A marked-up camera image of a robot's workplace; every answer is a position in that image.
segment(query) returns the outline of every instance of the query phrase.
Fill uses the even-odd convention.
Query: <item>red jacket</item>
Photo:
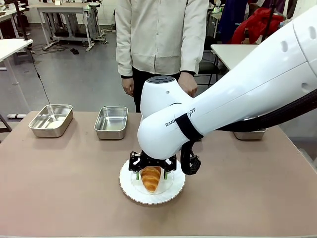
[[[268,18],[269,18],[270,9],[261,7],[257,9],[252,16],[247,20],[242,22],[240,26],[234,31],[231,43],[232,44],[241,44],[245,39],[245,29],[249,30],[250,44],[253,44],[260,35],[264,34]],[[284,21],[283,16],[273,15],[271,24],[269,25],[268,34],[272,34],[277,31],[280,22]]]

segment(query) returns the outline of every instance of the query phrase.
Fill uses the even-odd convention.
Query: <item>hand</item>
[[[181,72],[178,84],[189,96],[195,96],[198,86],[194,77],[190,73]]]
[[[133,97],[133,90],[134,90],[133,78],[123,78],[121,85],[125,93]]]

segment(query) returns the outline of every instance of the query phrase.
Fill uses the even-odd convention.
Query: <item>desk leg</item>
[[[1,29],[0,29],[0,39],[3,39]],[[6,70],[6,67],[0,67],[0,71],[2,71],[2,70]]]
[[[19,91],[18,92],[18,97],[19,97],[20,103],[23,105],[23,108],[25,108],[27,110],[27,112],[30,112],[29,105],[26,102],[26,99],[25,99],[24,94],[23,94],[23,92],[21,90],[19,82],[16,80],[16,77],[15,77],[15,75],[13,73],[13,70],[12,70],[12,67],[10,65],[10,62],[9,62],[8,58],[4,59],[3,61],[4,61],[4,65],[5,65],[6,69],[7,69],[7,71],[9,73],[9,77],[10,77],[12,85],[14,85],[15,88],[17,88],[18,91]]]
[[[101,36],[101,30],[100,30],[100,24],[99,24],[99,19],[98,19],[98,17],[97,17],[97,25],[98,25],[98,32],[99,32],[99,34],[98,34],[98,36]]]
[[[40,23],[41,23],[41,27],[42,27],[42,29],[43,29],[43,33],[44,33],[44,37],[45,37],[46,43],[47,43],[48,47],[50,47],[51,45],[50,45],[50,43],[49,43],[49,39],[48,39],[48,37],[47,37],[47,35],[46,35],[46,32],[45,32],[45,28],[44,28],[44,24],[43,24],[43,22],[42,22],[42,18],[41,18],[40,11],[39,11],[39,9],[37,9],[37,10],[38,10],[38,14],[39,14],[39,17],[40,17]]]
[[[85,22],[85,27],[86,27],[86,34],[87,34],[87,39],[88,39],[88,44],[89,47],[86,49],[86,51],[90,51],[90,49],[94,46],[95,43],[92,44],[90,36],[89,36],[89,29],[88,29],[88,19],[87,19],[87,13],[83,10],[83,15],[84,15],[84,22]]]
[[[216,19],[216,26],[214,27],[214,33],[213,33],[213,38],[214,39],[216,39],[217,28],[218,28],[218,19]]]
[[[14,30],[14,33],[15,33],[15,37],[16,37],[17,39],[19,39],[20,36],[19,36],[18,30],[16,29],[16,25],[15,25],[15,21],[14,21],[13,14],[11,14],[11,23],[12,23],[13,30]]]

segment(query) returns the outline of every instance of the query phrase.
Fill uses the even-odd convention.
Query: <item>black pants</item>
[[[141,94],[142,89],[145,81],[149,78],[158,76],[159,74],[152,74],[144,71],[139,71],[136,68],[132,69],[133,71],[133,81],[134,81],[134,90],[133,90],[133,99],[135,103],[135,111],[140,113],[140,103],[141,103]],[[170,75],[171,77],[175,78],[176,80],[179,79],[180,73]]]

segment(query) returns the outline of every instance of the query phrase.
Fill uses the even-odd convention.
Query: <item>metal container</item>
[[[97,136],[101,140],[120,140],[125,136],[128,119],[126,107],[103,107],[95,123]]]
[[[261,140],[266,129],[251,132],[234,132],[234,136],[239,140]]]
[[[71,105],[49,104],[30,122],[29,128],[37,137],[60,137],[73,117]]]

